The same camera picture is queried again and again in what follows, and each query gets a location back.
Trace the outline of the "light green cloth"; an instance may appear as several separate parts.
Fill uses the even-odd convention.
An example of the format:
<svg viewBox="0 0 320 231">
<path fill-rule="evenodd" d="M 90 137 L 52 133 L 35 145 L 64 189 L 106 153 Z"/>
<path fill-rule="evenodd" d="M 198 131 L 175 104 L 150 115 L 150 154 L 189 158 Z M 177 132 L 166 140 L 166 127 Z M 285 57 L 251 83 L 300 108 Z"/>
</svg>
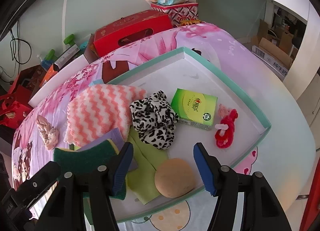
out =
<svg viewBox="0 0 320 231">
<path fill-rule="evenodd" d="M 159 197 L 155 186 L 157 168 L 168 159 L 165 150 L 159 150 L 150 144 L 143 143 L 134 128 L 130 128 L 127 141 L 133 144 L 137 168 L 127 174 L 127 186 L 139 201 L 146 205 Z"/>
</svg>

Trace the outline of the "purple packet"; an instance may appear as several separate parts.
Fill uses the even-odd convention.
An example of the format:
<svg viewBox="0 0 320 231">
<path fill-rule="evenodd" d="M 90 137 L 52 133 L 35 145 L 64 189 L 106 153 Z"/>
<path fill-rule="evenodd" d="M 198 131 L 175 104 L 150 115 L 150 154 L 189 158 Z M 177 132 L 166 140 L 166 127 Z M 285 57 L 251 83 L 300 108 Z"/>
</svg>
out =
<svg viewBox="0 0 320 231">
<path fill-rule="evenodd" d="M 110 130 L 102 137 L 86 144 L 77 150 L 74 165 L 70 168 L 77 174 L 90 172 L 101 163 L 108 163 L 113 156 L 119 154 L 125 142 L 118 128 Z"/>
</svg>

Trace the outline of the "round yellow packaged sponge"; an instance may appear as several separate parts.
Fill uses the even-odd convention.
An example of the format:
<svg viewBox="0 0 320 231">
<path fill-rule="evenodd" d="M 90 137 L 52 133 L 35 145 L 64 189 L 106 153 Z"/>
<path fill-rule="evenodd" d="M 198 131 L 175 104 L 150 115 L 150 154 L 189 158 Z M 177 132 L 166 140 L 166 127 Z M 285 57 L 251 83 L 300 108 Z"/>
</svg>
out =
<svg viewBox="0 0 320 231">
<path fill-rule="evenodd" d="M 156 170 L 155 186 L 166 198 L 177 198 L 193 190 L 196 185 L 191 166 L 183 159 L 164 161 Z"/>
</svg>

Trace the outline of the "yellow green scouring sponge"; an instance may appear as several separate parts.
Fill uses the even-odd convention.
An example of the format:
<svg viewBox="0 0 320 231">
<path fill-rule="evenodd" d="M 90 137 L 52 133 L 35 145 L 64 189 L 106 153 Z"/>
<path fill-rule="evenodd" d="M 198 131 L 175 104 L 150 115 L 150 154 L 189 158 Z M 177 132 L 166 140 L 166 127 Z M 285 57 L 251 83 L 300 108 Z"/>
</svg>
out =
<svg viewBox="0 0 320 231">
<path fill-rule="evenodd" d="M 106 180 L 103 186 L 107 194 L 112 198 L 124 200 L 126 196 L 126 172 L 133 157 L 133 146 L 125 143 L 120 152 L 116 152 L 110 141 L 106 140 L 88 150 L 66 150 L 55 148 L 53 160 L 60 166 L 61 176 L 64 178 L 66 172 L 74 176 L 87 176 L 97 171 L 99 167 L 107 167 L 103 172 Z"/>
</svg>

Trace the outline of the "leopard print scrunchie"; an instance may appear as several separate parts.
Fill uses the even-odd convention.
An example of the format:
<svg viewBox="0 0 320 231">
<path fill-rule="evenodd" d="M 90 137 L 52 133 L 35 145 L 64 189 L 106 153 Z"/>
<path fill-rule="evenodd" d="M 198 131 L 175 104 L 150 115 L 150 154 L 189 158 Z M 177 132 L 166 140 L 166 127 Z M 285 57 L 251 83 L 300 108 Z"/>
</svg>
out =
<svg viewBox="0 0 320 231">
<path fill-rule="evenodd" d="M 171 108 L 163 91 L 130 104 L 133 128 L 139 139 L 159 150 L 171 147 L 179 115 Z"/>
</svg>

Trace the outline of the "pink zigzag striped cloth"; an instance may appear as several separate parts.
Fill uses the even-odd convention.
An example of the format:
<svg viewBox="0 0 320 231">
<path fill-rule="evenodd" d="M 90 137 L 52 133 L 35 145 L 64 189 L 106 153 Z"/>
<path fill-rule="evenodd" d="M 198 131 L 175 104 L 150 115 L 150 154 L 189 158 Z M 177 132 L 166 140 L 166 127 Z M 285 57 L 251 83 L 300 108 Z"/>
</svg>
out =
<svg viewBox="0 0 320 231">
<path fill-rule="evenodd" d="M 130 105 L 147 96 L 134 86 L 97 84 L 86 88 L 67 106 L 64 141 L 83 147 L 118 128 L 127 140 L 132 125 Z"/>
</svg>

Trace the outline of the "beige pink scrunchie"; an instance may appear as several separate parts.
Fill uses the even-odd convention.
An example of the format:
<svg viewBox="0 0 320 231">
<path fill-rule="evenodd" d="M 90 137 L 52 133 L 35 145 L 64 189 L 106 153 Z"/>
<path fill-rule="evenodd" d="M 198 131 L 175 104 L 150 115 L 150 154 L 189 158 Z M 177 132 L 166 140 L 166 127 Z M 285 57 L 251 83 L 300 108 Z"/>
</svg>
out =
<svg viewBox="0 0 320 231">
<path fill-rule="evenodd" d="M 45 148 L 54 149 L 59 141 L 59 131 L 40 114 L 37 115 L 36 123 Z"/>
</svg>

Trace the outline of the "green tissue pack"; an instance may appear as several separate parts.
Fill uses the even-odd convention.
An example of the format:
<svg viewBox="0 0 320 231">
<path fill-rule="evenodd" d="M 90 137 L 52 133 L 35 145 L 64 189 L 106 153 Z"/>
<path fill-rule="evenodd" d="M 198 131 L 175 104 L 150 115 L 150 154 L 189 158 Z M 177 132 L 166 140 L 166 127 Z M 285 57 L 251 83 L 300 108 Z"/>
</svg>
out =
<svg viewBox="0 0 320 231">
<path fill-rule="evenodd" d="M 178 114 L 179 122 L 203 130 L 211 130 L 218 98 L 178 88 L 172 98 L 171 108 Z"/>
</svg>

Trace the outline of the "open dark red box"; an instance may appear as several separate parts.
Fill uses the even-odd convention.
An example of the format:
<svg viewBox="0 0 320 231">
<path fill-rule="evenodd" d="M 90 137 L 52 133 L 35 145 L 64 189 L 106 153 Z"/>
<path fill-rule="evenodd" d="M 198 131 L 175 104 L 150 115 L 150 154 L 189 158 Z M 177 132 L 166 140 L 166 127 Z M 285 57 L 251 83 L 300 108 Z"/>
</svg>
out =
<svg viewBox="0 0 320 231">
<path fill-rule="evenodd" d="M 8 93 L 16 92 L 19 86 L 27 89 L 29 100 L 40 89 L 40 83 L 46 75 L 46 70 L 41 65 L 23 69 L 12 83 Z"/>
</svg>

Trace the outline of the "white foam board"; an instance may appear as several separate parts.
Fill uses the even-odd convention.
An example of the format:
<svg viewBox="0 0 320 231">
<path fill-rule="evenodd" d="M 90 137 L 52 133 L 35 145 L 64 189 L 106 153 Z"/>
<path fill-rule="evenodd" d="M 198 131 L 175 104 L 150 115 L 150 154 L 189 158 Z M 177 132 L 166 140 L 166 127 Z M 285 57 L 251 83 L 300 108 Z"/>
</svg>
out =
<svg viewBox="0 0 320 231">
<path fill-rule="evenodd" d="M 87 65 L 89 65 L 89 63 L 84 54 L 80 55 L 54 75 L 43 87 L 41 87 L 31 98 L 28 104 L 31 107 L 37 106 L 42 100 L 44 100 L 44 98 L 51 94 L 52 91 L 57 89 L 59 85 L 64 83 L 71 76 L 77 74 L 77 72 L 85 68 Z"/>
</svg>

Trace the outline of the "orange cardboard box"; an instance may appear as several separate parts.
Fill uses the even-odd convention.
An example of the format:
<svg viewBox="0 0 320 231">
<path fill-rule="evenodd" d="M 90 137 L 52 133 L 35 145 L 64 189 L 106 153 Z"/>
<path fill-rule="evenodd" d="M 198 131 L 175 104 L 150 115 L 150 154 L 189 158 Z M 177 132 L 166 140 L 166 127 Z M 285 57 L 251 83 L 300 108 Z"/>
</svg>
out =
<svg viewBox="0 0 320 231">
<path fill-rule="evenodd" d="M 51 65 L 47 70 L 43 80 L 40 83 L 40 88 L 43 87 L 53 76 L 55 76 L 58 71 L 55 70 L 54 65 Z"/>
</svg>

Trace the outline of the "blue liquid plastic bottle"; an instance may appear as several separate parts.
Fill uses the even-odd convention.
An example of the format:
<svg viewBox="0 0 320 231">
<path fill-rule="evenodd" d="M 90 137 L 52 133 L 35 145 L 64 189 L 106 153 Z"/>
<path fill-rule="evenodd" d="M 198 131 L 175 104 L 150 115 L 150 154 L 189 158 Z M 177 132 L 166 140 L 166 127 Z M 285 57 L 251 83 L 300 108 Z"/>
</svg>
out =
<svg viewBox="0 0 320 231">
<path fill-rule="evenodd" d="M 38 54 L 37 58 L 40 61 L 40 65 L 41 67 L 47 71 L 53 64 L 53 62 L 51 60 L 47 60 L 43 55 Z"/>
</svg>

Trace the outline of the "green dumbbell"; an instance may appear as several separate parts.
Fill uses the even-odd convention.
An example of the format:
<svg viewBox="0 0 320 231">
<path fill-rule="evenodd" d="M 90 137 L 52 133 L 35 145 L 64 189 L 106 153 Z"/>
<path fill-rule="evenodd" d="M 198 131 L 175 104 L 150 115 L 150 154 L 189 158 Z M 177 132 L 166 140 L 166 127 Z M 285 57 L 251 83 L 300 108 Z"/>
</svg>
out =
<svg viewBox="0 0 320 231">
<path fill-rule="evenodd" d="M 51 49 L 49 53 L 45 57 L 46 61 L 55 62 L 57 60 L 57 56 L 55 55 L 55 50 Z"/>
<path fill-rule="evenodd" d="M 74 34 L 70 34 L 64 39 L 63 43 L 65 45 L 69 45 L 71 47 L 71 46 L 75 45 L 74 39 L 75 39 Z"/>
</svg>

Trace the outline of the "red white patterned box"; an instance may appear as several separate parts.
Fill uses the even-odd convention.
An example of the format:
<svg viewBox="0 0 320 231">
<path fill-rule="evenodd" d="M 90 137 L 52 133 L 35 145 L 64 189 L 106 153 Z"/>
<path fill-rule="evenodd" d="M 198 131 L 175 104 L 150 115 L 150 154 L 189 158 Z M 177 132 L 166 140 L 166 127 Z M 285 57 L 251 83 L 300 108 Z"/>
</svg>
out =
<svg viewBox="0 0 320 231">
<path fill-rule="evenodd" d="M 201 22 L 199 20 L 198 3 L 187 2 L 170 6 L 151 3 L 151 9 L 169 15 L 174 27 L 198 24 Z"/>
</svg>

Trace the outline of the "blue wet wipes pack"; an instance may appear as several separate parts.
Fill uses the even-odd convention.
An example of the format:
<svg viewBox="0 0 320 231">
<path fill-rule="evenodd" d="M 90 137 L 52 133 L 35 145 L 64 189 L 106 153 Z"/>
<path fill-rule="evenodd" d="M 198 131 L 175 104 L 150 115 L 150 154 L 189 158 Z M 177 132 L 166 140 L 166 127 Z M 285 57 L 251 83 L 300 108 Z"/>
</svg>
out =
<svg viewBox="0 0 320 231">
<path fill-rule="evenodd" d="M 171 6 L 176 4 L 182 4 L 188 1 L 190 0 L 157 0 L 157 4 L 160 4 L 163 6 Z"/>
</svg>

